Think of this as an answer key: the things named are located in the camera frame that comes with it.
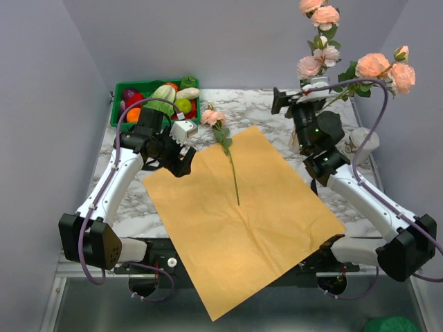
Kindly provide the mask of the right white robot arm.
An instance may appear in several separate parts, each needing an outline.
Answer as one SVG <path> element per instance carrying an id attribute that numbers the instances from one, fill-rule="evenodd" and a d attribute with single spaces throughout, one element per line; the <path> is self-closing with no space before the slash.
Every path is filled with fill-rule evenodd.
<path id="1" fill-rule="evenodd" d="M 299 152 L 309 175 L 351 203 L 378 230 L 380 238 L 340 236 L 318 254 L 320 266 L 336 270 L 342 263 L 376 266 L 397 282 L 413 276 L 435 256 L 437 223 L 429 215 L 415 213 L 395 203 L 353 169 L 337 149 L 345 132 L 339 114 L 324 111 L 328 92 L 289 95 L 273 90 L 271 112 L 287 108 L 294 123 Z"/>

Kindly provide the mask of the pink rose stem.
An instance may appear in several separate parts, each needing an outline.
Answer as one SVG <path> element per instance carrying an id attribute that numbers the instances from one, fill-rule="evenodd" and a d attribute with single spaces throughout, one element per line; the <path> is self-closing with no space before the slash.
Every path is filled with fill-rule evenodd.
<path id="1" fill-rule="evenodd" d="M 393 97 L 409 94 L 416 80 L 415 69 L 408 63 L 409 55 L 408 46 L 397 48 L 391 62 L 381 53 L 368 53 L 357 62 L 351 62 L 348 69 L 338 75 L 338 82 L 356 78 L 374 78 L 381 80 Z M 379 87 L 379 85 L 364 81 L 336 87 L 334 90 L 338 95 L 330 104 L 339 99 L 346 101 L 354 95 L 368 98 L 371 96 L 372 87 Z"/>
<path id="2" fill-rule="evenodd" d="M 339 9 L 322 0 L 302 0 L 299 1 L 298 7 L 317 30 L 314 39 L 307 41 L 310 51 L 313 53 L 316 49 L 324 49 L 326 46 L 340 50 L 341 44 L 334 39 L 340 21 Z"/>
<path id="3" fill-rule="evenodd" d="M 330 41 L 326 36 L 316 36 L 313 42 L 309 42 L 311 55 L 303 57 L 297 63 L 299 80 L 308 80 L 324 73 L 334 67 L 340 60 L 339 47 L 335 41 Z"/>
<path id="4" fill-rule="evenodd" d="M 235 186 L 235 195 L 237 204 L 240 205 L 239 190 L 237 184 L 237 176 L 233 157 L 230 152 L 230 147 L 233 143 L 233 139 L 230 137 L 230 129 L 225 125 L 226 116 L 221 111 L 216 111 L 212 105 L 208 105 L 207 109 L 201 114 L 201 124 L 208 125 L 213 129 L 215 140 L 222 146 L 224 154 L 227 156 L 232 173 Z"/>

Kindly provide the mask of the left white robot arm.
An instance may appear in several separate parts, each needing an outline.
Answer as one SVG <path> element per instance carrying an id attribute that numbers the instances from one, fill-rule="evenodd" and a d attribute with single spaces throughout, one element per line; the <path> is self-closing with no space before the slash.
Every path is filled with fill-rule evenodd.
<path id="1" fill-rule="evenodd" d="M 177 178 L 191 172 L 195 148 L 182 154 L 184 142 L 197 133 L 197 125 L 178 120 L 162 125 L 164 113 L 142 108 L 138 122 L 121 131 L 102 177 L 74 214 L 63 214 L 58 227 L 64 256 L 69 261 L 111 270 L 129 262 L 138 273 L 148 272 L 154 263 L 151 245 L 139 238 L 119 237 L 112 229 L 117 209 L 135 176 L 154 170 L 150 163 L 169 170 Z"/>

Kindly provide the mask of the orange wrapping paper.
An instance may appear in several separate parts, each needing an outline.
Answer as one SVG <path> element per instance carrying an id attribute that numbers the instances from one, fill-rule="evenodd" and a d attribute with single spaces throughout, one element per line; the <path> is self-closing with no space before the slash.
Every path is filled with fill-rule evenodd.
<path id="1" fill-rule="evenodd" d="M 143 183 L 211 320 L 345 232 L 258 127 L 196 153 L 189 175 Z"/>

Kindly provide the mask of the black ribbon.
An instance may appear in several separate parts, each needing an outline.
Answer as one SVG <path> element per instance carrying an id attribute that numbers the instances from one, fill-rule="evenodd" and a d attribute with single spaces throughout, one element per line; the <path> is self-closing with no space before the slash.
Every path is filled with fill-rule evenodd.
<path id="1" fill-rule="evenodd" d="M 318 196 L 318 188 L 317 188 L 316 180 L 315 180 L 314 178 L 311 180 L 310 188 L 311 188 L 312 192 L 313 192 L 316 196 Z"/>

